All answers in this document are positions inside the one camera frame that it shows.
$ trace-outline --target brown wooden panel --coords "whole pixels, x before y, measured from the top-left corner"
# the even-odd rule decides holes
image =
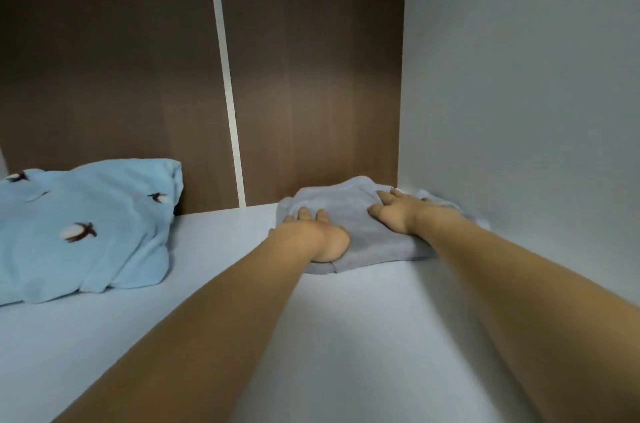
[[[212,0],[4,0],[10,170],[182,162],[183,212],[237,207]]]
[[[404,0],[222,0],[249,205],[395,184]]]

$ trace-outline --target gray cloth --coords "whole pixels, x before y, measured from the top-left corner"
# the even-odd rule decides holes
[[[344,226],[351,235],[351,245],[342,257],[333,263],[311,263],[306,273],[340,273],[349,269],[399,260],[425,260],[436,256],[435,251],[422,239],[397,234],[371,218],[367,207],[380,204],[377,190],[391,189],[388,185],[374,183],[368,177],[354,177],[344,183],[327,187],[308,187],[298,191],[295,197],[287,197],[278,204],[276,224],[279,225],[287,214],[295,216],[298,209],[308,207],[312,215],[319,209],[326,209],[332,223]],[[484,219],[465,214],[460,207],[447,202],[426,190],[419,190],[420,199],[429,198],[438,205],[450,206],[478,225],[489,228]]]

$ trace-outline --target gray blanket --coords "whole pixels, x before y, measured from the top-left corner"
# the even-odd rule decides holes
[[[333,224],[344,226],[348,230],[351,245],[347,252],[333,263],[311,263],[307,273],[340,273],[388,261],[425,260],[435,257],[433,248],[422,239],[394,233],[367,213],[367,207],[381,203],[376,191],[388,192],[390,189],[390,186],[374,183],[368,177],[354,177],[338,185],[302,188],[295,197],[287,197],[280,201],[276,210],[276,224],[279,225],[287,214],[295,216],[301,207],[308,207],[313,216],[317,210],[324,208]],[[488,229],[488,223],[484,219],[465,214],[452,202],[435,197],[426,190],[420,190],[416,195],[421,199],[427,197],[436,204],[457,209],[467,218]]]

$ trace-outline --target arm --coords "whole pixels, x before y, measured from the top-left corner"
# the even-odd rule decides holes
[[[325,211],[298,218],[186,299],[55,423],[226,421],[307,264],[349,246]]]
[[[640,310],[554,262],[398,190],[372,216],[429,242],[550,422],[640,421]]]

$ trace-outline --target dark brown wall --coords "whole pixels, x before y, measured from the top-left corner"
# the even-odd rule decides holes
[[[3,0],[10,170],[170,157],[183,212],[237,206],[212,0]]]
[[[404,0],[222,0],[249,205],[397,177]]]

